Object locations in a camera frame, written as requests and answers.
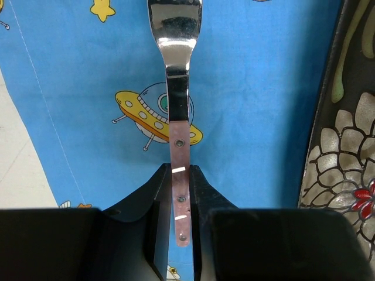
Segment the pink-handled metal fork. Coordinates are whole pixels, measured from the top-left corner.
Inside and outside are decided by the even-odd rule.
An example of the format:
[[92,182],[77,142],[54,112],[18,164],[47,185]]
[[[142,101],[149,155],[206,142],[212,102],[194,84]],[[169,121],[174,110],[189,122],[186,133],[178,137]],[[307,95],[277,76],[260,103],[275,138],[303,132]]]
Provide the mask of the pink-handled metal fork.
[[191,229],[189,71],[202,25],[202,2],[148,1],[147,6],[165,64],[175,239],[177,246],[186,247]]

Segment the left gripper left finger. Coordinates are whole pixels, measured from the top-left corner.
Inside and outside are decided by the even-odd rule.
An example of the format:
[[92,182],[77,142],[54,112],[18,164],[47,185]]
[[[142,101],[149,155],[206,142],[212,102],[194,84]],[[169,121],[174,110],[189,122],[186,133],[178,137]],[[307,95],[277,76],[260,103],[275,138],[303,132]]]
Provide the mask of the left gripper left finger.
[[171,167],[107,208],[1,211],[2,280],[165,280]]

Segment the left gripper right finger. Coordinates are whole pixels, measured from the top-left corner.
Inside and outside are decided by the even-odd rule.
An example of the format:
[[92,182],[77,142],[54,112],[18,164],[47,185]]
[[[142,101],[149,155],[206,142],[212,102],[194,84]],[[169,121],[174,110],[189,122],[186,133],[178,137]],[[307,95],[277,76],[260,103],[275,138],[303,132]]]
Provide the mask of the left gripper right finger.
[[339,213],[238,208],[198,166],[189,183],[195,280],[373,280]]

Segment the black floral square plate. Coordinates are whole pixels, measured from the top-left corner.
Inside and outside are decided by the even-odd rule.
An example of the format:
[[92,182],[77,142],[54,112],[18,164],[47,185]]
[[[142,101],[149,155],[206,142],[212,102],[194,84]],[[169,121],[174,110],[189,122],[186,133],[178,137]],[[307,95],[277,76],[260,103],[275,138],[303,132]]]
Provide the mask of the black floral square plate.
[[298,205],[341,213],[374,263],[373,1],[341,3]]

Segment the blue space-print cloth placemat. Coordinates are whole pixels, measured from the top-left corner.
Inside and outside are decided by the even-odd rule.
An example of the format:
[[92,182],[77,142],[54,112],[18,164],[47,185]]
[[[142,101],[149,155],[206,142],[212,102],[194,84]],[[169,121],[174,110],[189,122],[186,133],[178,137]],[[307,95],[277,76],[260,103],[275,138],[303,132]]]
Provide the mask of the blue space-print cloth placemat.
[[[294,207],[339,1],[204,1],[192,163],[235,205]],[[145,1],[5,1],[1,207],[105,209],[169,161],[116,94],[165,116]]]

